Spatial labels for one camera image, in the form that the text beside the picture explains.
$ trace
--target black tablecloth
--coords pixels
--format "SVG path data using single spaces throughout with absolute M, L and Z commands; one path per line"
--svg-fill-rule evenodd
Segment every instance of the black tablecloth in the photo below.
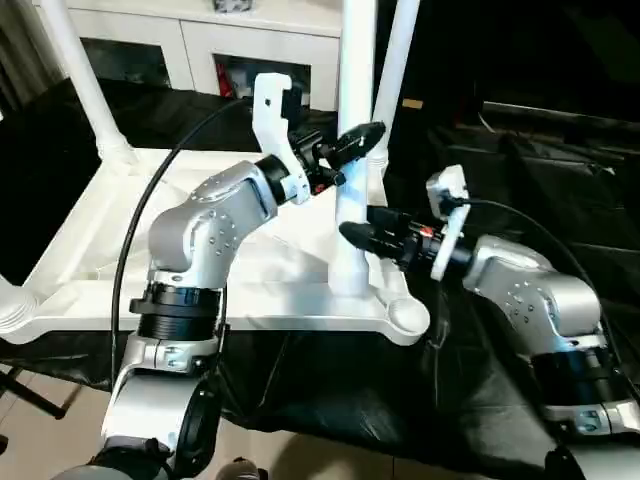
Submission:
M 137 147 L 173 146 L 225 101 L 116 82 L 103 82 L 103 88 L 122 132 Z M 635 159 L 533 146 L 508 136 L 427 131 L 414 115 L 401 112 L 394 128 L 385 180 L 392 204 L 424 209 L 428 175 L 462 163 L 474 195 L 522 208 L 570 242 L 612 319 L 638 338 Z M 238 111 L 193 148 L 256 150 L 250 120 L 249 112 Z M 332 120 L 326 114 L 309 117 L 321 124 Z M 0 272 L 18 283 L 98 160 L 68 82 L 0 122 L 0 145 L 0 208 L 4 224 L 11 225 L 2 236 Z M 474 208 L 467 231 L 519 240 L 569 271 L 535 232 L 502 212 Z M 426 277 L 409 276 L 412 292 L 432 316 L 429 334 L 411 347 L 366 333 L 232 333 L 223 366 L 227 418 L 455 470 L 538 478 L 554 442 L 525 400 L 535 398 L 535 391 L 504 348 L 496 312 L 457 279 L 436 284 Z M 105 333 L 54 332 L 28 345 L 0 343 L 0 360 L 102 389 L 109 375 Z

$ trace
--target white pipe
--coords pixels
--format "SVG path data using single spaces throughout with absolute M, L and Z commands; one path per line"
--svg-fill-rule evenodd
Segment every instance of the white pipe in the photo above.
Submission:
M 91 123 L 100 158 L 113 164 L 118 161 L 135 164 L 135 153 L 111 115 L 65 1 L 41 0 L 41 6 L 54 36 L 51 40 L 58 44 L 67 72 Z
M 371 121 L 373 62 L 377 0 L 344 0 L 340 56 L 339 133 Z M 336 228 L 345 221 L 367 218 L 367 162 L 362 159 L 343 169 L 347 182 L 336 194 Z M 369 284 L 364 252 L 336 233 L 334 257 L 329 265 L 329 286 L 337 295 L 358 296 Z
M 389 164 L 389 138 L 396 116 L 402 80 L 404 78 L 411 40 L 418 18 L 420 0 L 398 0 L 393 17 L 393 27 L 384 60 L 378 98 L 376 99 L 373 120 L 384 122 L 387 127 L 382 140 L 375 146 L 368 156 L 370 166 L 369 203 L 386 205 L 386 196 L 382 185 L 384 172 Z

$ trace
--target white frame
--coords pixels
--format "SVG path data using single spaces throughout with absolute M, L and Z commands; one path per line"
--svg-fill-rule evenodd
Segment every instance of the white frame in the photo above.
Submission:
M 220 94 L 215 55 L 296 63 L 311 67 L 311 108 L 336 110 L 340 39 L 187 21 L 182 32 L 198 92 Z
M 404 18 L 415 23 L 415 18 L 409 17 L 417 15 L 417 8 L 413 7 L 419 1 L 400 0 L 396 20 Z M 340 132 L 371 120 L 376 28 L 376 0 L 344 2 Z M 117 258 L 118 239 L 124 236 L 126 212 L 130 212 L 139 199 L 137 190 L 144 188 L 150 172 L 166 155 L 162 150 L 132 149 L 128 145 L 117 129 L 86 52 L 74 32 L 64 0 L 42 0 L 42 5 L 49 25 L 56 33 L 52 38 L 71 67 L 69 73 L 96 134 L 103 163 L 25 285 L 15 287 L 32 292 L 43 303 L 33 314 L 0 318 L 0 336 L 17 343 L 31 341 L 51 330 L 109 329 L 108 299 L 113 280 L 108 276 L 108 270 Z M 383 116 L 390 117 L 390 122 L 401 82 L 397 78 L 390 81 L 389 76 L 402 75 L 406 62 L 399 62 L 400 65 L 391 71 L 388 67 L 395 62 L 389 59 L 406 60 L 411 36 L 405 35 L 401 41 L 398 35 L 398 29 L 405 27 L 404 22 L 394 20 L 378 96 L 378 102 L 380 98 L 388 100 L 387 108 L 381 111 L 386 112 Z M 196 170 L 200 173 L 194 171 L 197 178 L 191 176 L 191 183 L 186 186 L 186 179 L 174 165 L 173 173 L 178 176 L 172 180 L 170 171 L 166 183 L 158 185 L 143 214 L 139 234 L 147 231 L 145 225 L 148 229 L 160 212 L 180 204 L 187 192 L 211 175 L 215 170 L 211 160 L 224 160 L 231 165 L 237 163 L 238 157 L 251 157 L 242 152 L 187 151 L 180 155 L 176 164 L 184 168 L 192 157 L 197 159 L 195 163 L 200 167 Z M 313 202 L 283 208 L 278 218 L 255 232 L 271 234 L 268 238 L 276 239 L 277 245 L 271 242 L 269 247 L 267 238 L 255 243 L 257 256 L 252 257 L 250 251 L 242 255 L 239 252 L 234 263 L 237 275 L 229 278 L 234 286 L 230 293 L 228 319 L 234 329 L 371 331 L 384 334 L 398 345 L 418 341 L 429 326 L 429 312 L 411 297 L 402 273 L 392 263 L 381 262 L 375 256 L 366 262 L 362 252 L 336 233 L 336 225 L 343 221 L 365 220 L 368 192 L 384 192 L 380 166 L 365 159 L 351 162 L 349 168 L 343 169 L 347 182 L 335 196 L 327 193 Z M 287 252 L 282 251 L 281 239 L 285 239 Z M 337 242 L 333 257 L 331 249 L 327 249 L 332 240 Z M 265 259 L 271 258 L 270 254 L 278 265 L 287 261 L 289 267 L 280 270 L 278 265 L 265 263 Z M 242 261 L 247 259 L 249 263 L 243 265 Z M 100 280 L 100 276 L 97 279 L 86 276 L 87 268 L 96 267 L 107 275 L 104 280 Z M 263 275 L 256 279 L 257 267 L 263 268 Z M 132 274 L 132 268 L 136 268 L 135 261 L 127 265 L 129 274 L 125 273 L 125 278 L 128 282 L 123 284 L 121 311 L 123 328 L 126 324 L 135 329 L 137 317 L 124 312 L 128 299 L 139 295 L 146 283 L 148 259 L 143 258 L 142 265 L 137 266 L 139 276 Z
M 43 17 L 42 8 L 36 8 L 47 33 L 49 33 L 49 27 Z M 171 88 L 176 90 L 194 89 L 180 20 L 76 8 L 70 8 L 69 14 L 78 35 L 82 38 L 160 47 L 169 74 Z M 66 71 L 64 56 L 61 54 L 56 42 L 52 43 L 59 57 L 60 65 Z

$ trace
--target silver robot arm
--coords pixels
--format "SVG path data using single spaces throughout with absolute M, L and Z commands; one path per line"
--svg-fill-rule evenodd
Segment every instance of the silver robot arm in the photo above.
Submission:
M 469 211 L 460 166 L 435 175 L 427 190 L 432 213 L 447 222 L 441 230 L 370 207 L 368 224 L 344 223 L 340 231 L 356 247 L 391 258 L 402 270 L 437 281 L 445 272 L 456 275 L 468 291 L 498 307 L 510 346 L 531 366 L 545 419 L 568 445 L 550 453 L 549 478 L 638 478 L 640 449 L 618 438 L 631 434 L 637 441 L 640 408 L 612 360 L 596 293 L 524 245 L 483 236 L 467 249 L 459 241 Z M 585 441 L 595 443 L 576 447 Z M 624 461 L 614 467 L 603 464 L 607 458 Z
M 261 82 L 271 80 L 282 88 L 281 76 Z M 56 480 L 175 480 L 195 477 L 209 464 L 221 411 L 212 372 L 224 338 L 223 291 L 240 244 L 275 218 L 279 205 L 341 184 L 340 168 L 364 157 L 385 131 L 372 123 L 336 142 L 313 132 L 290 145 L 281 102 L 273 91 L 269 98 L 254 103 L 254 130 L 271 154 L 208 178 L 153 223 L 147 288 L 130 307 L 140 324 L 127 341 L 105 415 L 103 449 Z
M 153 223 L 149 281 L 176 288 L 224 288 L 244 238 L 277 214 L 260 167 L 245 161 L 214 175 Z
M 609 361 L 595 292 L 539 253 L 493 236 L 475 247 L 464 287 L 504 314 L 531 362 L 546 419 L 574 437 L 640 433 L 640 409 Z

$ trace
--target white cabinet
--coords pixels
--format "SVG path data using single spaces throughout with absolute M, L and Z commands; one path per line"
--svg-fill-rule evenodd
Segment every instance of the white cabinet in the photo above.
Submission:
M 42 9 L 38 7 L 38 11 L 49 32 Z M 82 39 L 121 42 L 124 49 L 127 44 L 159 48 L 169 85 L 178 90 L 193 90 L 179 20 L 75 8 L 70 8 L 69 13 Z
M 40 0 L 32 1 L 38 7 Z M 337 107 L 342 0 L 255 0 L 253 10 L 232 14 L 216 12 L 213 0 L 66 2 L 85 48 L 97 50 L 89 51 L 94 68 L 95 55 L 116 52 L 121 58 L 113 68 L 129 62 L 140 70 L 140 64 L 156 62 L 166 68 L 172 88 L 219 94 L 221 60 L 293 64 L 309 75 L 312 108 Z
M 335 110 L 339 39 L 196 22 L 183 22 L 182 31 L 197 91 L 219 94 L 218 55 L 308 65 L 311 108 Z

